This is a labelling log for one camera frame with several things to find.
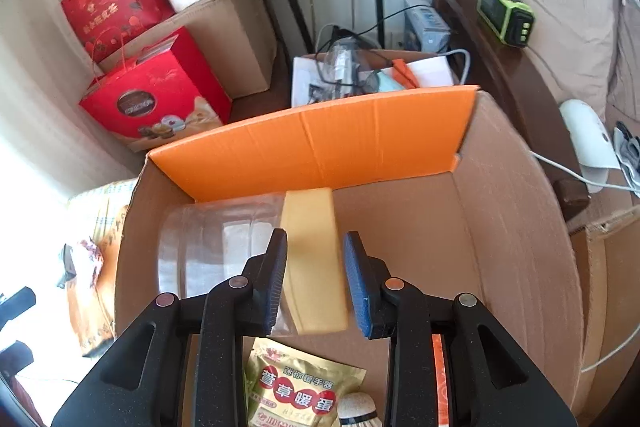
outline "shuttlecock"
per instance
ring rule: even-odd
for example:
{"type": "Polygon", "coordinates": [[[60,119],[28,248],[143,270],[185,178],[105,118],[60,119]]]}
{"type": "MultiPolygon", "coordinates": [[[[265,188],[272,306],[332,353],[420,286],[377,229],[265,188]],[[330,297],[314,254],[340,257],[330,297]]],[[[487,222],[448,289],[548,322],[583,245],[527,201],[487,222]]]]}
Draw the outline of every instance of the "shuttlecock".
{"type": "Polygon", "coordinates": [[[376,404],[366,393],[346,394],[338,402],[340,425],[353,427],[382,427],[376,404]]]}

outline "green and black device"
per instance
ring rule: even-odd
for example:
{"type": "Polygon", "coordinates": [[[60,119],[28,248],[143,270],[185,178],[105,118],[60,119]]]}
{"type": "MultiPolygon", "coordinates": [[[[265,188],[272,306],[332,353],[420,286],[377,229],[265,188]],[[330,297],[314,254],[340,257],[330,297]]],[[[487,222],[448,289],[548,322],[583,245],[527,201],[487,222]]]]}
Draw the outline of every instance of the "green and black device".
{"type": "Polygon", "coordinates": [[[520,0],[478,0],[478,13],[503,44],[525,48],[536,18],[520,0]]]}

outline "red circle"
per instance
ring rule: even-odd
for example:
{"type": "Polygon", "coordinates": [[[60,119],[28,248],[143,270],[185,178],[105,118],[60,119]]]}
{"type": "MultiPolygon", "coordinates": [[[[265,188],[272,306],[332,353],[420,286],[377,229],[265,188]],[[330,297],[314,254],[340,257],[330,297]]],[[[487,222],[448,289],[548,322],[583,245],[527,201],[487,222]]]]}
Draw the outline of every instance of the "red circle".
{"type": "Polygon", "coordinates": [[[335,393],[321,391],[311,403],[311,409],[318,415],[329,414],[335,407],[335,393]]]}
{"type": "Polygon", "coordinates": [[[293,389],[293,384],[287,377],[280,377],[273,382],[273,396],[280,403],[291,403],[296,391],[293,389]]]}
{"type": "Polygon", "coordinates": [[[318,394],[313,389],[303,389],[296,391],[291,399],[291,405],[296,409],[306,409],[318,398],[318,394]]]}
{"type": "Polygon", "coordinates": [[[275,367],[273,367],[273,365],[268,365],[262,370],[260,374],[260,380],[258,380],[258,382],[260,383],[260,386],[264,389],[273,389],[273,385],[275,384],[277,378],[278,378],[278,370],[275,367]],[[265,372],[270,373],[271,377],[269,377],[268,375],[266,376],[265,372]]]}

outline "metal pin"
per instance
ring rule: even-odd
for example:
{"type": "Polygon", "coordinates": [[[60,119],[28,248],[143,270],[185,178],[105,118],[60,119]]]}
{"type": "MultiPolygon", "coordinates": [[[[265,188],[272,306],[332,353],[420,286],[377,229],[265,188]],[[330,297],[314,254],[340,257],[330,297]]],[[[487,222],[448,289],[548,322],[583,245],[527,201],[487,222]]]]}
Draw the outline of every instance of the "metal pin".
{"type": "Polygon", "coordinates": [[[235,277],[231,277],[229,279],[229,286],[231,288],[244,288],[249,284],[249,279],[247,279],[244,275],[236,275],[235,277]]]}
{"type": "Polygon", "coordinates": [[[161,308],[166,308],[167,306],[171,306],[175,301],[175,297],[171,293],[161,293],[158,297],[156,297],[156,304],[161,308]]]}
{"type": "Polygon", "coordinates": [[[471,295],[471,293],[463,293],[458,298],[460,300],[460,304],[466,306],[467,308],[473,308],[476,304],[478,304],[478,299],[476,299],[475,295],[471,295]]]}
{"type": "Polygon", "coordinates": [[[391,277],[391,279],[385,281],[385,286],[390,290],[398,291],[404,288],[404,281],[402,279],[396,279],[396,277],[391,277]]]}

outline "gift bag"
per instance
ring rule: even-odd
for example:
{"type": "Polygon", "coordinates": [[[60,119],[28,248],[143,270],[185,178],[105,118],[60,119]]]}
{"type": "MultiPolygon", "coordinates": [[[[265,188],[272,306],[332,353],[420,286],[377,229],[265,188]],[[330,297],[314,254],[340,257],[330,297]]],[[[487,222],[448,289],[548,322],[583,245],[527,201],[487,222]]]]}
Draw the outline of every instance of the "gift bag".
{"type": "Polygon", "coordinates": [[[96,62],[174,14],[168,0],[62,0],[71,27],[96,62]],[[120,35],[100,36],[108,26],[120,35]]]}
{"type": "Polygon", "coordinates": [[[186,28],[122,59],[92,82],[80,105],[130,149],[152,149],[228,122],[231,99],[186,28]]]}

